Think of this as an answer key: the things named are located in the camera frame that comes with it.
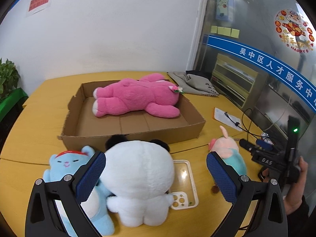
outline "cardboard tray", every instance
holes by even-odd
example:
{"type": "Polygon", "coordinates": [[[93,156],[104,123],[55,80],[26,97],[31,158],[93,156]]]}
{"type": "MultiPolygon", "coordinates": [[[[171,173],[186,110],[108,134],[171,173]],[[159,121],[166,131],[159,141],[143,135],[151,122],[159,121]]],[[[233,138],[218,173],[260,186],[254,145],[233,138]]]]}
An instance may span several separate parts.
{"type": "Polygon", "coordinates": [[[176,107],[181,114],[176,118],[158,118],[146,111],[131,111],[123,115],[105,115],[97,118],[92,113],[95,101],[93,91],[115,81],[84,83],[68,104],[68,114],[59,140],[68,150],[81,150],[89,145],[105,151],[105,142],[114,134],[125,134],[132,140],[150,141],[159,139],[167,144],[197,138],[205,119],[183,95],[179,96],[176,107]]]}

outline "pink pig plush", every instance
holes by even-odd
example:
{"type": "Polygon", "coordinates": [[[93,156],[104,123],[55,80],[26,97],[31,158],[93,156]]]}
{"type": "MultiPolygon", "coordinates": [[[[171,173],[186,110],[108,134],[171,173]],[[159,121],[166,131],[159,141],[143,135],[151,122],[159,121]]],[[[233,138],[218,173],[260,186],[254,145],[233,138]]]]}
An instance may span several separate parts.
{"type": "Polygon", "coordinates": [[[96,117],[102,117],[145,110],[156,117],[177,117],[180,111],[174,105],[179,99],[180,89],[164,79],[163,75],[153,73],[139,81],[125,78],[106,87],[98,87],[93,92],[95,102],[92,112],[96,117]]]}

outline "red sign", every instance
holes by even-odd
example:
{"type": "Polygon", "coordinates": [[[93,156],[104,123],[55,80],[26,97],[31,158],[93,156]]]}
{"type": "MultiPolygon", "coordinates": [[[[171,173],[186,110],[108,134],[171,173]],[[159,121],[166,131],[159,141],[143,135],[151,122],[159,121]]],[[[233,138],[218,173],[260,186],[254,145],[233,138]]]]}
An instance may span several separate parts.
{"type": "Polygon", "coordinates": [[[31,0],[30,7],[29,7],[28,11],[32,11],[35,8],[41,6],[45,3],[48,3],[48,0],[31,0]]]}

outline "green leaves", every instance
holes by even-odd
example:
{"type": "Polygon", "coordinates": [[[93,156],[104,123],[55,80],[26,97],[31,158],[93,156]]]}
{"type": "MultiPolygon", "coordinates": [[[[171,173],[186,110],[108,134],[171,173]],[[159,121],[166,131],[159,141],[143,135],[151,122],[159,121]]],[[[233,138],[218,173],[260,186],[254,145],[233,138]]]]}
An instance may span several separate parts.
{"type": "Polygon", "coordinates": [[[19,81],[19,73],[12,61],[8,59],[2,63],[0,59],[0,101],[7,98],[9,93],[17,88],[19,81]]]}

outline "gray cloth bag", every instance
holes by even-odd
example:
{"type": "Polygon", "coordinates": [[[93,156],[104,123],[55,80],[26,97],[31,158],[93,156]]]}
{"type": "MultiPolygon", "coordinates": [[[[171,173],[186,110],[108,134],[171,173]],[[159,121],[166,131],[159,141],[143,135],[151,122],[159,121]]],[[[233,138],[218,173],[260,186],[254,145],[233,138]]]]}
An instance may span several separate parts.
{"type": "Polygon", "coordinates": [[[218,92],[207,78],[185,72],[168,72],[168,75],[182,87],[184,93],[218,96],[218,92]]]}

